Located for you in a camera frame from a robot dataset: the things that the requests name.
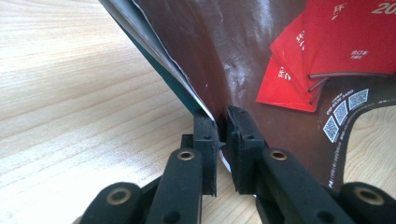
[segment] metal grommet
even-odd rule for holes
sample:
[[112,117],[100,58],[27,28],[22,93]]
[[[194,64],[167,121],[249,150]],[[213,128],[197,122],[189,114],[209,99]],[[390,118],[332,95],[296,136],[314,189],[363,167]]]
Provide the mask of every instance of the metal grommet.
[[362,201],[372,205],[382,205],[385,203],[384,199],[377,192],[367,189],[365,187],[356,187],[353,192]]
[[272,159],[275,159],[277,161],[284,161],[285,159],[288,158],[288,155],[286,155],[284,152],[279,150],[271,151],[270,156]]
[[106,200],[111,205],[119,205],[128,201],[129,198],[131,198],[130,190],[126,188],[117,188],[108,193]]
[[177,157],[183,161],[189,161],[194,158],[194,153],[191,151],[181,151],[177,154]]

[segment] qr code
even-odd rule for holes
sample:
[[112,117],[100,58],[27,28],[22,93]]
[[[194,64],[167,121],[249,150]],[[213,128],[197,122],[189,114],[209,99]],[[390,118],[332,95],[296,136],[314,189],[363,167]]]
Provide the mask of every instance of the qr code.
[[338,134],[338,126],[335,123],[335,120],[332,116],[327,120],[326,125],[323,128],[323,131],[326,133],[327,137],[330,139],[332,143],[334,143],[335,137]]
[[344,122],[344,119],[347,117],[347,102],[343,101],[337,108],[334,110],[335,119],[339,125]]
[[369,89],[364,91],[359,91],[351,96],[349,96],[349,110],[355,109],[358,105],[367,102],[367,97],[369,95]]

